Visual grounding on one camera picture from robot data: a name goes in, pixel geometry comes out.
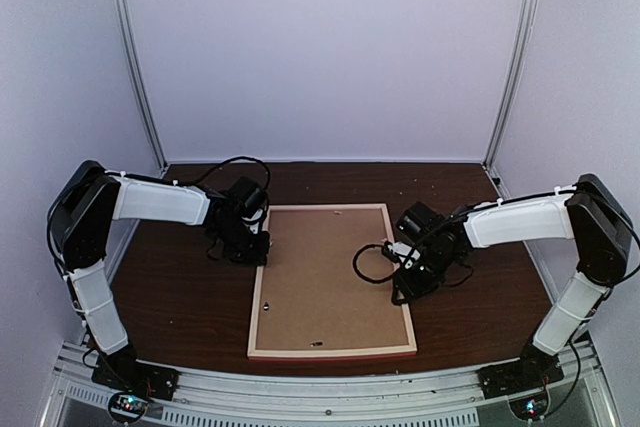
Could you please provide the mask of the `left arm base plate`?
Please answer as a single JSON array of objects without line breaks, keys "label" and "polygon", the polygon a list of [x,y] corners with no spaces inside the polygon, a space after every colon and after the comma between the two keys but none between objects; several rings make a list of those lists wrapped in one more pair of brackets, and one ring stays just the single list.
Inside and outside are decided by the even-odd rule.
[{"label": "left arm base plate", "polygon": [[113,354],[98,359],[91,380],[99,385],[131,392],[145,399],[171,401],[179,372],[137,361],[124,354]]}]

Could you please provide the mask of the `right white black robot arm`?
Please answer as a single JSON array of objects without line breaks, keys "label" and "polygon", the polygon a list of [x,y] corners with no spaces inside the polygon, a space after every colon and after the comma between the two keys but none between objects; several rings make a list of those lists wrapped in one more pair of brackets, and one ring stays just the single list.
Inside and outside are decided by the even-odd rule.
[{"label": "right white black robot arm", "polygon": [[541,247],[549,243],[561,259],[572,261],[564,278],[554,282],[553,304],[513,366],[513,380],[526,389],[550,373],[556,355],[604,298],[632,277],[629,257],[639,245],[631,218],[593,173],[549,192],[463,205],[447,216],[417,202],[396,227],[405,241],[382,246],[383,255],[397,265],[391,276],[396,304],[436,291],[450,266],[473,251],[523,243],[544,272],[551,264]]}]

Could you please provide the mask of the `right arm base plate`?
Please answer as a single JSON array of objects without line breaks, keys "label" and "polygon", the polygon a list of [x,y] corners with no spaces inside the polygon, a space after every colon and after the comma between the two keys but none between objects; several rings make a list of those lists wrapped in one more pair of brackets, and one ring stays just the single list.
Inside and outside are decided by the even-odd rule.
[{"label": "right arm base plate", "polygon": [[541,389],[548,383],[564,379],[563,370],[555,358],[550,362],[518,359],[493,364],[479,369],[477,374],[486,399]]}]

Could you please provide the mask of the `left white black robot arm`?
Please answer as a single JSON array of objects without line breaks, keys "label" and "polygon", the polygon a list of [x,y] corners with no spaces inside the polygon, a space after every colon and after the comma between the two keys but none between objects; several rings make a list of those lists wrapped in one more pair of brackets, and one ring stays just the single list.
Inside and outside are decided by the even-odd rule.
[{"label": "left white black robot arm", "polygon": [[263,266],[270,235],[264,230],[270,183],[239,177],[216,191],[204,179],[162,180],[80,164],[47,214],[46,238],[54,263],[86,323],[106,376],[123,391],[144,380],[142,366],[119,318],[105,272],[107,241],[115,221],[137,219],[203,228],[221,258]]}]

